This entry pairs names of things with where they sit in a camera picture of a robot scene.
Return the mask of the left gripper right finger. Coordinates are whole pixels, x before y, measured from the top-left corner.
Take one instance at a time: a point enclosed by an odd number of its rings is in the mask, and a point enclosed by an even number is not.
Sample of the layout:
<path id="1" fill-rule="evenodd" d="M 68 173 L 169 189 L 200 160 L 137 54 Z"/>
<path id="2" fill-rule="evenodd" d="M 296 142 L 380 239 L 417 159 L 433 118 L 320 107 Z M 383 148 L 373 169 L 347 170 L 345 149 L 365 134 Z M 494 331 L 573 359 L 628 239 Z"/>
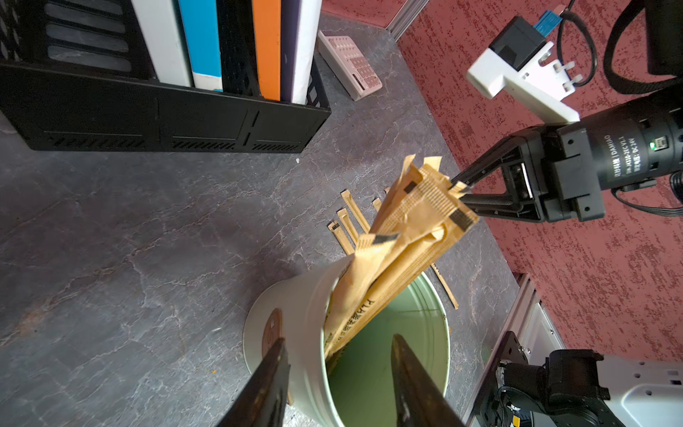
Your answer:
<path id="1" fill-rule="evenodd" d="M 398 426 L 464 427 L 400 334 L 392 338 L 391 369 Z"/>

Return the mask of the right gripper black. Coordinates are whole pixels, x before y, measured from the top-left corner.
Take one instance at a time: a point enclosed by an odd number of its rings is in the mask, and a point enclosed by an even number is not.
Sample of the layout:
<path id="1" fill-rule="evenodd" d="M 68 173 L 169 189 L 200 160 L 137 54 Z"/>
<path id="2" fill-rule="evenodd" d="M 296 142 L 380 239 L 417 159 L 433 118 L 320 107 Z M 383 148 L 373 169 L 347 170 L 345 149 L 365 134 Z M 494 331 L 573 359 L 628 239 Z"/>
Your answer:
<path id="1" fill-rule="evenodd" d="M 479 216 L 522 222 L 601 219 L 606 207 L 589 135 L 580 126 L 536 126 L 500 140 L 451 179 L 473 187 L 500 168 L 519 150 L 526 171 L 528 196 L 518 203 L 508 194 L 466 194 L 462 203 Z"/>

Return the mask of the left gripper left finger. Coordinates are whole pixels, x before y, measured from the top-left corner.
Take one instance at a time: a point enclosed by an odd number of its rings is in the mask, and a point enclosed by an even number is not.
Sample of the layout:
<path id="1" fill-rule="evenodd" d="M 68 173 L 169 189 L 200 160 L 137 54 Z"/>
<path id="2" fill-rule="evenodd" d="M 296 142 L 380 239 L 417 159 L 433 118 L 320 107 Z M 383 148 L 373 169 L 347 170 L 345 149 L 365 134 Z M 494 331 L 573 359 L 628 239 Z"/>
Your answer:
<path id="1" fill-rule="evenodd" d="M 286 340 L 279 338 L 217 426 L 282 426 L 289 372 Z"/>

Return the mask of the green metal cup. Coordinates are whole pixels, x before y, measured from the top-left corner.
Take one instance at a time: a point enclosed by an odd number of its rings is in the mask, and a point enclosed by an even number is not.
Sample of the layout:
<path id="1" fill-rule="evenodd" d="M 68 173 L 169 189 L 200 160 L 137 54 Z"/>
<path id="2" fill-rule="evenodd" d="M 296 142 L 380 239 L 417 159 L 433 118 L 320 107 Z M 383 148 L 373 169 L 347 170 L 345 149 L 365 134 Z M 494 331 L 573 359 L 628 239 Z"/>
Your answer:
<path id="1" fill-rule="evenodd" d="M 427 276 L 419 276 L 350 341 L 328 371 L 323 324 L 331 293 L 349 263 L 345 257 L 267 288 L 245 322 L 245 363 L 254 373 L 265 354 L 264 334 L 273 329 L 285 340 L 288 391 L 297 410 L 322 426 L 394 426 L 392 338 L 403 336 L 438 390 L 446 392 L 446 311 Z"/>

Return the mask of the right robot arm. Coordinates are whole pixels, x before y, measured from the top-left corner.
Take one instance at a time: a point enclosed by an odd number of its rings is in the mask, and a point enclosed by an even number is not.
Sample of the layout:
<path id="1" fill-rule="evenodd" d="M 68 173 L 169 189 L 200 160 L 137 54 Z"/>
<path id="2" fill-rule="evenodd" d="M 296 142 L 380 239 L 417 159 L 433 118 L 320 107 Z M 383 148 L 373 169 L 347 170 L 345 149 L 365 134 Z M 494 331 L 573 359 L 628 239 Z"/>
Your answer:
<path id="1" fill-rule="evenodd" d="M 646 18 L 652 82 L 613 70 L 617 43 L 640 15 Z M 522 222 L 582 222 L 602 218 L 603 192 L 652 187 L 668 176 L 682 193 L 682 4 L 632 1 L 617 18 L 603 56 L 610 86 L 630 100 L 580 117 L 565 105 L 581 78 L 552 60 L 553 30 L 578 22 L 569 10 L 546 12 L 531 24 L 513 18 L 470 67 L 467 78 L 487 98 L 507 92 L 540 119 L 501 139 L 453 180 L 476 214 Z"/>

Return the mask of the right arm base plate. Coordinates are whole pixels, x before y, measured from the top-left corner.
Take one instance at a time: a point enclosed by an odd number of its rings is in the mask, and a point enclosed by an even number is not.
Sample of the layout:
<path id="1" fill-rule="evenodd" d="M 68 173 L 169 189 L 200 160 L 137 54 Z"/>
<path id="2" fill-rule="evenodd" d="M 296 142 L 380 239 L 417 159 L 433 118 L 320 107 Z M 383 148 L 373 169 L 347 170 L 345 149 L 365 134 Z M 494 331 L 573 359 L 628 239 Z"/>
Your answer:
<path id="1" fill-rule="evenodd" d="M 529 364 L 514 332 L 504 332 L 482 376 L 467 418 L 469 426 L 532 426 L 540 368 Z"/>

